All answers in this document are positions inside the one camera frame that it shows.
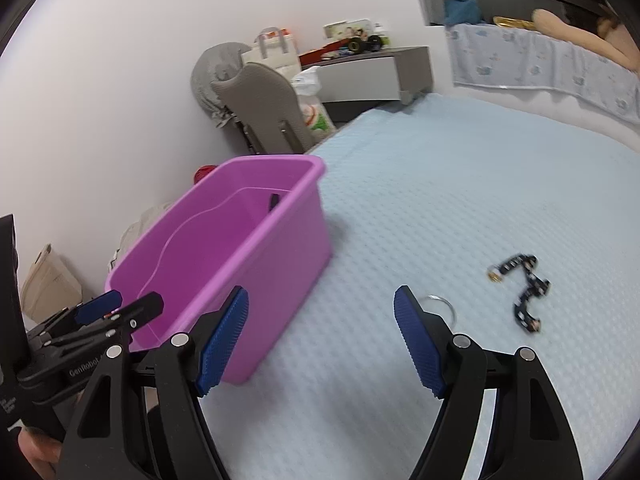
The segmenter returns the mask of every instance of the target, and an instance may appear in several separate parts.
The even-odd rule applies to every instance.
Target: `human hand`
[[[31,467],[44,480],[54,480],[55,466],[60,460],[62,444],[37,428],[22,428],[18,434],[18,446]]]

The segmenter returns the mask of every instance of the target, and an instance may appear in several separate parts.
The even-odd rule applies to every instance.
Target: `white towel with blue print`
[[[640,124],[638,75],[581,46],[495,25],[456,25],[447,41],[456,84],[556,90]]]
[[[394,319],[394,293],[409,285],[449,300],[454,332],[483,348],[536,351],[584,479],[597,480],[640,418],[640,155],[436,94],[366,112],[314,154],[327,164],[334,257],[251,379],[201,401],[231,478],[409,478],[440,407]],[[530,302],[539,334],[513,317],[524,273],[486,275],[515,253],[535,254],[536,275],[552,283]],[[422,306],[451,321],[444,304]],[[465,480],[484,458],[495,393],[485,399]]]

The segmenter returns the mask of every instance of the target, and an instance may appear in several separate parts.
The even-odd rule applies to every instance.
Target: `blue gripper pad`
[[[416,309],[420,304],[406,285],[396,290],[394,315],[402,332],[406,347],[420,377],[422,386],[429,388],[433,395],[441,399],[446,390],[442,377],[440,353],[429,336]]]
[[[210,389],[220,384],[222,373],[229,362],[248,314],[249,294],[244,288],[240,288],[215,332],[202,349],[200,375],[195,383],[199,397],[207,395]]]
[[[110,290],[94,300],[78,306],[74,321],[78,325],[88,325],[121,306],[122,295],[117,290]]]

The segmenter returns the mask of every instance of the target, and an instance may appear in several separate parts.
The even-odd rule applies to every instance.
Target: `white wall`
[[[267,26],[306,50],[360,18],[420,43],[418,0],[37,0],[0,57],[0,214],[16,217],[20,278],[52,242],[101,291],[127,225],[242,153],[191,95],[203,50]]]

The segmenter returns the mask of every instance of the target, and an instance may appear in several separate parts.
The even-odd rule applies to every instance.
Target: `silver ring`
[[[422,296],[421,298],[418,298],[418,303],[420,303],[420,306],[422,306],[423,300],[441,301],[442,303],[446,304],[449,307],[449,310],[451,311],[451,316],[453,318],[449,329],[453,332],[453,328],[458,322],[458,316],[456,316],[456,309],[453,308],[453,305],[450,304],[449,301],[445,300],[444,298],[441,298],[440,296],[434,296],[433,294],[429,294],[428,296]]]

